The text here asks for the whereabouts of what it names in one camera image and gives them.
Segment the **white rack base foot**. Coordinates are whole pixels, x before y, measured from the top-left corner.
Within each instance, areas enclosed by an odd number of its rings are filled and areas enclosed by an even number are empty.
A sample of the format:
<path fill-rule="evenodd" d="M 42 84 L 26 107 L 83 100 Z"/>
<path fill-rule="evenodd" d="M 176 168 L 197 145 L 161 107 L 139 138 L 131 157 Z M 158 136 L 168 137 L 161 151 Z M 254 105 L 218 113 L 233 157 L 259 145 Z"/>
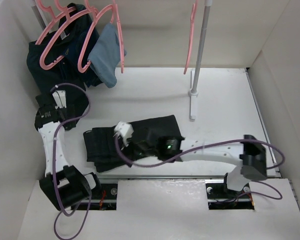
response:
<path fill-rule="evenodd" d="M 196 70 L 193 68 L 191 70 L 191 82 L 190 82 L 190 90 L 188 91 L 188 95 L 190 97 L 190 110 L 189 110 L 189 119 L 195 121 L 198 116 L 198 75 Z"/>

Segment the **pink hanger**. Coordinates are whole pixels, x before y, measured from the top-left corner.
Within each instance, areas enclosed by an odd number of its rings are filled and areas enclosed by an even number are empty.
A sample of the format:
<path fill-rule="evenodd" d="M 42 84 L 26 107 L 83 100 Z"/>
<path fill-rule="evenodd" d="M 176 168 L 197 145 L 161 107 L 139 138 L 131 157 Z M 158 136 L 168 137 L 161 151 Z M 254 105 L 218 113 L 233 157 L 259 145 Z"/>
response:
<path fill-rule="evenodd" d="M 195 29 L 195 18 L 196 18 L 196 12 L 198 7 L 198 0 L 196 0 L 191 9 L 191 15 L 190 15 L 190 30 L 189 30 L 189 38 L 188 38 L 188 49 L 187 49 L 187 57 L 186 62 L 183 70 L 183 74 L 185 75 L 187 73 L 191 55 L 192 55 L 192 48 L 193 48 L 193 38 L 194 38 L 194 29 Z"/>
<path fill-rule="evenodd" d="M 44 12 L 47 12 L 51 16 L 50 23 L 45 27 L 37 41 L 35 42 L 36 45 L 40 45 L 48 32 L 53 28 L 53 26 L 63 17 L 66 17 L 67 19 L 70 17 L 70 13 L 76 10 L 75 7 L 67 7 L 67 6 L 61 6 L 59 0 L 54 0 L 54 4 L 56 8 L 60 11 L 58 15 L 54 14 L 54 11 L 51 6 L 44 6 L 41 0 L 36 1 L 37 6 Z"/>
<path fill-rule="evenodd" d="M 89 10 L 90 13 L 93 13 L 93 21 L 92 21 L 92 24 L 86 34 L 86 37 L 85 37 L 85 40 L 84 40 L 84 43 L 82 45 L 82 49 L 81 49 L 81 52 L 80 52 L 80 55 L 78 57 L 78 62 L 77 62 L 77 68 L 78 68 L 78 71 L 80 73 L 84 73 L 88 70 L 89 66 L 91 65 L 91 61 L 88 60 L 87 63 L 85 64 L 85 66 L 83 66 L 82 62 L 83 62 L 83 59 L 84 59 L 84 55 L 85 55 L 85 52 L 86 52 L 86 49 L 88 47 L 88 44 L 89 44 L 89 41 L 90 41 L 90 38 L 91 38 L 91 35 L 93 34 L 94 30 L 95 30 L 95 27 L 98 23 L 98 21 L 101 19 L 101 17 L 107 12 L 107 11 L 112 11 L 112 17 L 111 17 L 111 20 L 110 22 L 113 23 L 114 21 L 114 12 L 115 12 L 115 4 L 116 4 L 116 1 L 113 0 L 111 4 L 105 6 L 102 10 L 98 11 L 97 8 L 91 6 L 89 4 L 89 1 L 88 0 L 85 0 L 84 1 L 85 3 L 85 7 L 87 10 Z"/>
<path fill-rule="evenodd" d="M 125 49 L 124 49 L 122 26 L 121 26 L 121 20 L 120 20 L 118 5 L 117 5 L 115 0 L 113 0 L 112 3 L 113 3 L 114 11 L 115 11 L 115 18 L 116 18 L 116 24 L 117 24 L 117 34 L 118 34 L 118 40 L 119 40 L 120 70 L 121 70 L 121 73 L 123 74 L 124 73 L 124 63 L 125 63 Z"/>
<path fill-rule="evenodd" d="M 53 60 L 51 63 L 47 64 L 47 62 L 46 62 L 46 58 L 47 58 L 48 54 L 50 53 L 51 49 L 53 48 L 53 46 L 55 45 L 55 43 L 60 42 L 61 40 L 65 40 L 70 35 L 69 33 L 66 33 L 65 30 L 73 22 L 75 22 L 78 18 L 90 13 L 89 10 L 86 9 L 86 7 L 84 7 L 84 9 L 82 9 L 82 10 L 80 10 L 76 6 L 72 6 L 72 7 L 75 7 L 76 10 L 74 10 L 73 12 L 71 12 L 69 14 L 70 15 L 69 18 L 66 18 L 64 16 L 60 19 L 60 20 L 63 20 L 62 25 L 58 27 L 58 30 L 50 38 L 49 42 L 47 43 L 45 49 L 43 50 L 43 52 L 40 56 L 39 64 L 40 64 L 40 67 L 45 71 L 52 69 L 55 65 L 57 65 L 65 57 L 64 55 L 60 55 L 55 60 Z"/>

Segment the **right silver rack pole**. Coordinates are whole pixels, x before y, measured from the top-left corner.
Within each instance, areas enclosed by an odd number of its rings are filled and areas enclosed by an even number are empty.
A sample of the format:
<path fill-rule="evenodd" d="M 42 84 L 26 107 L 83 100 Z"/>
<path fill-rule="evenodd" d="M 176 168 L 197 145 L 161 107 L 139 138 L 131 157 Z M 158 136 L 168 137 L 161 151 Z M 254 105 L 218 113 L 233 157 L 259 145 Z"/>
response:
<path fill-rule="evenodd" d="M 204 2 L 204 13 L 203 13 L 203 19 L 202 19 L 202 25 L 201 25 L 199 46 L 198 46 L 198 52 L 197 52 L 194 77 L 193 77 L 193 84 L 188 93 L 190 97 L 198 95 L 197 87 L 198 87 L 201 63 L 202 63 L 206 34 L 207 34 L 208 20 L 209 20 L 210 9 L 211 9 L 212 3 L 213 3 L 213 0 L 205 0 L 205 2 Z"/>

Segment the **black trousers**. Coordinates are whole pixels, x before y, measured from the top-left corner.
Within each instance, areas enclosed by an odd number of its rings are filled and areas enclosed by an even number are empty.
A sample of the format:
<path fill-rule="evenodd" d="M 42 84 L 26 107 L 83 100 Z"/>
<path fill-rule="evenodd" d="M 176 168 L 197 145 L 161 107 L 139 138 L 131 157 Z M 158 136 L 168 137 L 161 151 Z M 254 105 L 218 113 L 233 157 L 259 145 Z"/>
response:
<path fill-rule="evenodd" d="M 130 124 L 135 130 L 159 130 L 160 137 L 157 143 L 157 157 L 159 160 L 168 160 L 181 153 L 175 146 L 168 148 L 168 141 L 182 139 L 177 119 L 174 115 L 155 117 L 132 121 Z M 87 161 L 94 164 L 98 173 L 104 173 L 121 166 L 132 167 L 132 164 L 124 162 L 115 146 L 114 127 L 94 127 L 83 133 L 86 148 Z M 122 139 L 118 140 L 123 147 Z"/>

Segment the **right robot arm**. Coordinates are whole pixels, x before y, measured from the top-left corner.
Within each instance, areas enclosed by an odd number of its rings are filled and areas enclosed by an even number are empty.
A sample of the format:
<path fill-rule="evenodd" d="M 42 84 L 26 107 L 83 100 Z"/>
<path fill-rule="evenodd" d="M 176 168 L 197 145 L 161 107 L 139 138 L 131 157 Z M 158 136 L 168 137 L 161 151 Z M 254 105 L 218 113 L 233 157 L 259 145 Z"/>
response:
<path fill-rule="evenodd" d="M 160 162 L 140 164 L 141 168 L 155 168 L 176 160 L 181 162 L 207 161 L 225 163 L 234 166 L 224 175 L 221 191 L 227 197 L 241 192 L 250 182 L 267 179 L 267 154 L 264 142 L 253 135 L 244 135 L 242 139 L 233 139 L 219 143 L 204 144 L 182 136 L 163 136 L 146 142 L 135 142 L 132 134 L 116 132 L 115 149 L 119 157 L 129 165 L 135 162 L 124 155 L 123 150 L 132 146 L 145 157 L 156 157 Z"/>

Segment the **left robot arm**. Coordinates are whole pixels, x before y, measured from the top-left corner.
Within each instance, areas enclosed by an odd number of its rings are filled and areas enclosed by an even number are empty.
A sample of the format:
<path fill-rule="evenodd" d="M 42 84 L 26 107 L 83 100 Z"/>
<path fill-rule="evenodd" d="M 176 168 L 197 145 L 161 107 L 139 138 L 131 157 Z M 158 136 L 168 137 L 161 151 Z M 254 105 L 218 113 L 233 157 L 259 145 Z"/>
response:
<path fill-rule="evenodd" d="M 57 210 L 72 207 L 79 202 L 101 195 L 102 186 L 93 172 L 83 175 L 67 161 L 65 151 L 65 130 L 76 123 L 64 121 L 75 116 L 74 106 L 66 103 L 66 91 L 38 95 L 39 109 L 35 116 L 34 127 L 40 133 L 45 152 L 45 173 L 39 181 L 43 193 Z"/>

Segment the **silver rack pole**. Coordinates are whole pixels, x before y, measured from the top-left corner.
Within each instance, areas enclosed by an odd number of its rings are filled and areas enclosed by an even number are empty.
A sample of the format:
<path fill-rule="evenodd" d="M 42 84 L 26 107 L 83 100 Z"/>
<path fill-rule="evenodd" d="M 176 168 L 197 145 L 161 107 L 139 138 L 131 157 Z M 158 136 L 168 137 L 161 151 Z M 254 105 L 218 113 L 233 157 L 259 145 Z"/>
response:
<path fill-rule="evenodd" d="M 33 11 L 40 27 L 42 28 L 42 30 L 44 30 L 46 28 L 46 24 L 45 24 L 44 19 L 43 19 L 42 15 L 41 15 L 38 7 L 37 7 L 36 1 L 35 0 L 30 0 L 29 2 L 30 2 L 31 9 L 32 9 L 32 11 Z"/>
<path fill-rule="evenodd" d="M 188 93 L 190 97 L 198 95 L 197 87 L 198 87 L 201 63 L 202 63 L 206 34 L 207 34 L 208 20 L 209 20 L 210 9 L 211 9 L 212 3 L 213 3 L 213 0 L 205 0 L 205 2 L 204 2 L 204 13 L 203 13 L 203 19 L 202 19 L 202 25 L 201 25 L 199 46 L 198 46 L 198 52 L 197 52 L 194 77 L 193 77 L 193 84 Z"/>

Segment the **dark navy hanging trousers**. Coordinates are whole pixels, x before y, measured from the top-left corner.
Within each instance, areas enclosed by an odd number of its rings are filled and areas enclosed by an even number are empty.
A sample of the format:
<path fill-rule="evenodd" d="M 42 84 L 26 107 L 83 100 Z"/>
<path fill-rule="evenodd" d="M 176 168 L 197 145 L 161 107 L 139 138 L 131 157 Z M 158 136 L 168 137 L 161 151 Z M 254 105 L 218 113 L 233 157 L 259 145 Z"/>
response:
<path fill-rule="evenodd" d="M 69 36 L 65 40 L 56 42 L 46 57 L 46 63 L 50 64 L 58 56 L 64 55 L 64 58 L 50 70 L 44 70 L 40 67 L 40 57 L 56 31 L 48 33 L 41 45 L 36 45 L 36 40 L 28 44 L 26 64 L 42 94 L 49 92 L 53 86 L 61 83 L 71 83 L 83 90 L 86 90 L 86 86 L 96 87 L 102 84 L 99 77 L 90 67 L 84 73 L 80 73 L 77 67 L 78 59 L 91 24 L 92 19 L 90 15 L 85 14 L 69 25 L 65 30 Z M 95 46 L 98 38 L 99 34 L 95 29 L 90 37 L 82 60 L 83 66 L 87 63 L 88 55 Z M 67 105 L 74 106 L 75 117 L 81 116 L 89 104 L 86 95 L 72 86 L 62 86 L 61 89 L 66 92 Z"/>

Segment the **light blue hanging trousers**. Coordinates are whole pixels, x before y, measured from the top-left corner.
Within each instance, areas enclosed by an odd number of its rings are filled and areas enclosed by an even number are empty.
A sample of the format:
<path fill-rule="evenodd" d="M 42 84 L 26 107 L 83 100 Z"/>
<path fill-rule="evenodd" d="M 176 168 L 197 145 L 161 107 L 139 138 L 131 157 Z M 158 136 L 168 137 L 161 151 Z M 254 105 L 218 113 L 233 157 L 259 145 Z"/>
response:
<path fill-rule="evenodd" d="M 117 84 L 116 67 L 121 61 L 120 42 L 115 26 L 108 23 L 88 55 L 90 68 L 108 88 Z"/>

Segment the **left silver rack pole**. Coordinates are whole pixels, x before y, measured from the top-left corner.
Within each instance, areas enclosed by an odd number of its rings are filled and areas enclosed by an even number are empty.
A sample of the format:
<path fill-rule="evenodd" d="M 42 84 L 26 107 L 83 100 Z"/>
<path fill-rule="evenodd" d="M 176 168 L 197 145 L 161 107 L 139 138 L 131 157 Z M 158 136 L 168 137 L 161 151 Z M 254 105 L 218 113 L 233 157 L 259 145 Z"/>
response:
<path fill-rule="evenodd" d="M 31 9 L 32 9 L 32 11 L 33 11 L 40 27 L 42 28 L 42 30 L 44 30 L 46 28 L 46 24 L 45 24 L 44 19 L 43 19 L 42 15 L 41 15 L 38 7 L 37 7 L 36 1 L 35 0 L 30 0 L 29 2 L 30 2 Z"/>

